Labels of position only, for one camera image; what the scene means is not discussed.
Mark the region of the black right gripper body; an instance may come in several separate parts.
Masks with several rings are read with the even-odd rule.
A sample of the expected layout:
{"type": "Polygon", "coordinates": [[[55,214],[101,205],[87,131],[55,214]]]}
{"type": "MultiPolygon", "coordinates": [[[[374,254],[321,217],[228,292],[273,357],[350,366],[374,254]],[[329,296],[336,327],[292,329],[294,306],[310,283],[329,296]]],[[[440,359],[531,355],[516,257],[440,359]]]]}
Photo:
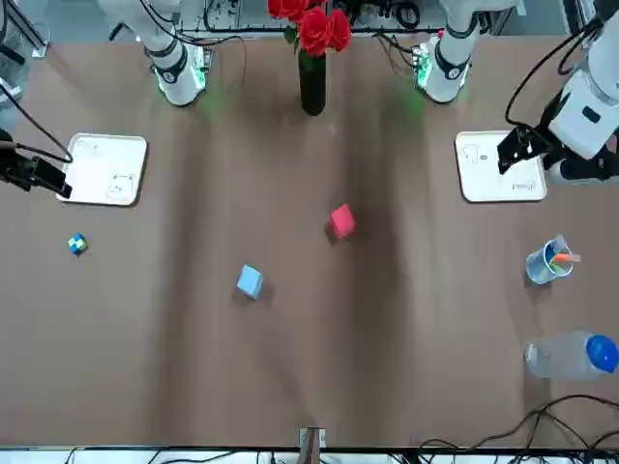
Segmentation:
{"type": "Polygon", "coordinates": [[[14,141],[1,141],[1,181],[29,191],[37,185],[32,175],[35,163],[19,154],[18,149],[34,152],[33,147],[14,141]]]}

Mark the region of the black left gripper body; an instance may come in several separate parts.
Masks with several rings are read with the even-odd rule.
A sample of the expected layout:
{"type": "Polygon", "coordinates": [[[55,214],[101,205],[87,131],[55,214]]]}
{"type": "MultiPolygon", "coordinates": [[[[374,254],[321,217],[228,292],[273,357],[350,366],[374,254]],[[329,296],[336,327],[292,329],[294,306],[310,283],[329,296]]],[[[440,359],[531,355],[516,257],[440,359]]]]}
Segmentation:
{"type": "Polygon", "coordinates": [[[527,130],[526,158],[539,158],[544,170],[550,169],[569,156],[566,146],[549,130],[547,126],[538,125],[527,130]]]}

